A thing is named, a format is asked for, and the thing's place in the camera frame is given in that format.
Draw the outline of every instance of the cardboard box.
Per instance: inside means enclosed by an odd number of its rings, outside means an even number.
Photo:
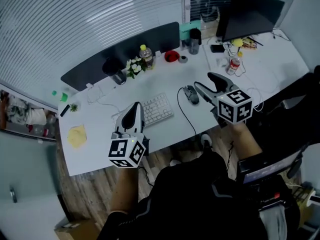
[[[97,240],[100,233],[92,220],[73,221],[54,232],[60,240]]]

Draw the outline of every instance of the small plant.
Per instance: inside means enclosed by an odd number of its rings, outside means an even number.
[[[70,105],[70,111],[71,111],[71,112],[76,112],[76,111],[78,111],[78,105],[75,104],[75,103],[72,103],[72,104]]]
[[[128,70],[126,74],[127,77],[135,79],[135,76],[138,75],[141,70],[146,71],[147,66],[143,59],[135,57],[135,59],[130,59],[126,62],[125,69]]]

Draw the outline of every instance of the keyboard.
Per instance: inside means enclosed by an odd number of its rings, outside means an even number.
[[[141,102],[144,113],[144,124],[150,126],[174,115],[164,93]]]

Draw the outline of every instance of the computer mouse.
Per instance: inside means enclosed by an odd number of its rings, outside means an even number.
[[[192,85],[187,85],[183,88],[184,94],[188,98],[188,100],[193,104],[196,105],[199,103],[199,97],[197,91]]]

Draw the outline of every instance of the desk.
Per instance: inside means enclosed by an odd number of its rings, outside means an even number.
[[[245,90],[258,87],[263,90],[260,92],[263,100],[275,95],[309,72],[291,42],[280,37],[273,39],[270,33],[262,34],[263,36],[267,39],[263,43],[264,46],[259,46],[257,50],[242,50],[246,73],[240,77],[229,76],[224,68],[217,67],[216,59],[225,55],[211,53],[209,45],[205,45],[207,42],[203,41],[204,45],[197,55],[191,55],[187,50],[176,49],[180,55],[188,57],[186,64],[178,61],[168,63],[162,55],[156,59],[153,70],[141,72],[136,79],[127,79],[124,85],[116,85],[109,77],[99,81],[95,86],[99,86],[105,94],[99,99],[99,103],[88,103],[88,89],[71,97],[68,100],[69,104],[80,102],[80,110],[67,112],[63,117],[59,117],[61,141],[69,175],[82,174],[112,165],[107,158],[111,133],[114,131],[111,116],[118,111],[113,106],[103,104],[113,104],[122,111],[135,101],[148,100],[160,93],[166,93],[174,116],[144,130],[145,136],[150,139],[149,151],[154,152],[194,135],[192,127],[178,107],[177,92],[179,88],[193,85],[195,81],[215,90],[214,83],[207,77],[208,72],[227,76]],[[260,102],[260,95],[253,89],[248,90],[249,93],[251,91],[253,103],[257,105]],[[202,98],[199,104],[192,105],[183,91],[180,91],[179,102],[197,134],[218,125],[210,112],[213,107]],[[65,106],[65,103],[59,105],[59,113]],[[82,124],[87,141],[80,148],[73,149],[67,141],[68,131]]]

